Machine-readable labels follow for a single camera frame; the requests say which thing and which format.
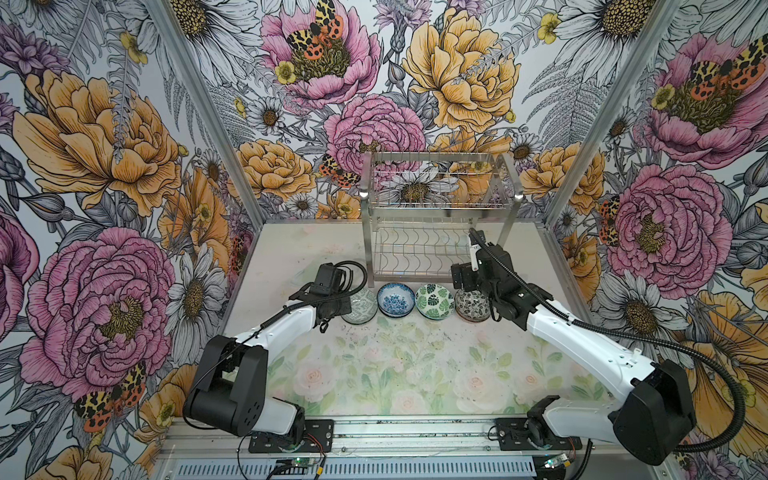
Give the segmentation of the blue floral bowl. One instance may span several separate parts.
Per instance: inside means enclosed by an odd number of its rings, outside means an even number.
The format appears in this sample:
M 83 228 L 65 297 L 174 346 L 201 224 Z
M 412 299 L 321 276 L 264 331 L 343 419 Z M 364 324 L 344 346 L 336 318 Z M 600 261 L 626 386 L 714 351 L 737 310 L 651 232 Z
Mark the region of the blue floral bowl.
M 402 318 L 409 315 L 415 308 L 415 293 L 403 283 L 390 282 L 378 290 L 377 304 L 385 316 Z

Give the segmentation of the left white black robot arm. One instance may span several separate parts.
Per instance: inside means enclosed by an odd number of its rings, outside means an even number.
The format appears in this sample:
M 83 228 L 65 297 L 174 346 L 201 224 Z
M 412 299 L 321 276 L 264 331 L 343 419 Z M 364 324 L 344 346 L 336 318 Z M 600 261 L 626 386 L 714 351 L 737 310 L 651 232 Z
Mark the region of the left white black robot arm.
M 367 269 L 357 261 L 324 263 L 267 320 L 234 337 L 213 337 L 183 405 L 183 420 L 196 429 L 237 437 L 273 434 L 300 443 L 304 409 L 267 394 L 269 366 L 302 335 L 316 328 L 325 332 L 332 319 L 350 313 L 352 296 L 367 283 Z

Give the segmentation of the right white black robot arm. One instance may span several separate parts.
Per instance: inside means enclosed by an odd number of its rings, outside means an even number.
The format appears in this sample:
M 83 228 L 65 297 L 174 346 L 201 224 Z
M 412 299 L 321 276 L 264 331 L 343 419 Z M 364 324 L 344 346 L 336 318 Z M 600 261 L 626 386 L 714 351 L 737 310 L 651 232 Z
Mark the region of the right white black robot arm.
M 661 465 L 696 424 L 682 367 L 658 363 L 581 325 L 550 293 L 520 278 L 509 254 L 487 244 L 482 232 L 471 229 L 468 242 L 469 262 L 451 268 L 454 286 L 481 292 L 493 320 L 511 321 L 554 346 L 611 395 L 602 404 L 545 396 L 527 413 L 530 443 L 543 448 L 557 438 L 598 440 L 622 446 L 647 465 Z

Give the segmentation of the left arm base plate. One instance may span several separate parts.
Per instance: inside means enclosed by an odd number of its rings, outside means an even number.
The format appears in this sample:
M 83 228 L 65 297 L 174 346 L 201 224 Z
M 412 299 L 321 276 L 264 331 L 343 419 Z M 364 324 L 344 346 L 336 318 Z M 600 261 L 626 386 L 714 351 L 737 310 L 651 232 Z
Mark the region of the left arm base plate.
M 330 453 L 334 441 L 335 422 L 331 419 L 309 419 L 302 430 L 287 435 L 254 432 L 248 452 L 252 454 Z

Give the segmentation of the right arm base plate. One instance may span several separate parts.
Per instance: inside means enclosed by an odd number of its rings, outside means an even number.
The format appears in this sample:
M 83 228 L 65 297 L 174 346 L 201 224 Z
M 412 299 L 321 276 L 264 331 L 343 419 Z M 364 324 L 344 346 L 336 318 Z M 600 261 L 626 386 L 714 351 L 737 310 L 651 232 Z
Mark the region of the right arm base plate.
M 578 451 L 578 437 L 559 437 L 541 421 L 528 417 L 502 417 L 494 420 L 492 431 L 501 451 Z

